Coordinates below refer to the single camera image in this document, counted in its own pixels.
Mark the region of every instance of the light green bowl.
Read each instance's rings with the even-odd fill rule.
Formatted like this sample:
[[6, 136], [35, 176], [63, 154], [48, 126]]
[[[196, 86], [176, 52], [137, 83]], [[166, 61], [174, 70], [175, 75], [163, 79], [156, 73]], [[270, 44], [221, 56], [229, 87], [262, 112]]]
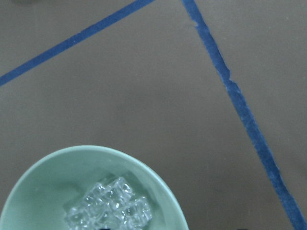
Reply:
[[176, 198], [152, 169], [125, 153], [100, 146], [61, 149], [34, 164], [9, 195], [0, 230], [67, 230], [66, 210], [95, 182], [120, 176], [149, 200], [153, 219], [145, 229], [188, 230]]

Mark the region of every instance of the blue tape strip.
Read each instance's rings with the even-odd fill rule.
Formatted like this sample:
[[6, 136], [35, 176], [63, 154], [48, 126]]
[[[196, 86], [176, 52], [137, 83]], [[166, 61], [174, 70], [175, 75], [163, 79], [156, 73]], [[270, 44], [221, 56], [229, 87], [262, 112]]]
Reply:
[[37, 57], [23, 63], [19, 67], [13, 69], [12, 71], [4, 74], [0, 77], [0, 86], [8, 83], [9, 81], [17, 78], [23, 73], [33, 69], [34, 67], [42, 64], [43, 62], [49, 60], [50, 58], [58, 55], [59, 53], [65, 51], [66, 49], [78, 44], [79, 42], [89, 38], [90, 36], [102, 31], [103, 29], [111, 26], [112, 24], [120, 21], [121, 19], [129, 16], [130, 14], [136, 12], [137, 10], [143, 8], [154, 0], [136, 0], [133, 3], [127, 5], [126, 7], [120, 9], [119, 11], [111, 14], [110, 16], [102, 19], [101, 21], [89, 26], [88, 28], [82, 30], [81, 32], [75, 34], [74, 36], [66, 39], [65, 41], [57, 44], [51, 49], [45, 51], [44, 53], [38, 55]]
[[272, 152], [268, 147], [241, 90], [239, 89], [238, 85], [230, 79], [230, 71], [225, 64], [217, 44], [211, 36], [209, 28], [203, 20], [195, 1], [182, 1], [191, 19], [197, 23], [195, 28], [197, 29], [198, 34], [201, 37], [210, 55], [210, 58], [222, 79], [224, 86], [226, 87], [231, 101], [236, 108], [236, 111], [240, 116], [243, 125], [245, 126], [245, 129], [262, 161], [268, 177], [273, 184], [273, 187], [278, 194], [278, 197], [283, 204], [283, 207], [294, 229], [307, 230], [306, 221], [295, 199], [291, 196], [283, 182], [279, 169], [274, 161]]

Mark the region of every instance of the painter's tape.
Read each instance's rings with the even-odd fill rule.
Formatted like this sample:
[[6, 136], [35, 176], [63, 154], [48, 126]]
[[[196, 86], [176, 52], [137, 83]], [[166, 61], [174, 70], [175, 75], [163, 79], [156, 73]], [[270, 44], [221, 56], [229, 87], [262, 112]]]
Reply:
[[124, 8], [116, 11], [115, 13], [111, 14], [110, 16], [102, 19], [101, 21], [87, 27], [86, 29], [82, 30], [81, 32], [75, 34], [74, 36], [66, 39], [65, 41], [57, 44], [56, 46], [52, 47], [51, 49], [45, 51], [44, 53], [38, 55], [37, 57], [23, 63], [22, 65], [18, 66], [17, 68], [13, 69], [12, 71], [4, 74], [0, 77], [0, 86], [10, 82], [11, 80], [17, 78], [18, 76], [22, 75], [23, 73], [33, 69], [34, 67], [42, 64], [43, 62], [49, 60], [50, 58], [58, 55], [59, 53], [65, 51], [66, 49], [78, 44], [79, 42], [89, 38], [90, 36], [106, 29], [107, 27], [111, 26], [112, 24], [122, 20], [123, 18], [129, 16], [130, 14], [136, 12], [137, 10], [143, 8], [144, 6], [148, 5], [149, 3], [153, 2], [154, 0], [136, 0], [133, 3], [125, 6]]
[[267, 175], [283, 204], [283, 207], [295, 230], [307, 230], [306, 221], [297, 205], [295, 199], [287, 190], [279, 169], [275, 163], [273, 154], [262, 135], [256, 120], [248, 107], [248, 104], [238, 85], [230, 79], [230, 71], [227, 68], [217, 44], [210, 34], [202, 15], [194, 0], [182, 0], [191, 19], [197, 23], [195, 27], [204, 43], [210, 58], [219, 73], [224, 86], [236, 108], [236, 111], [262, 161]]

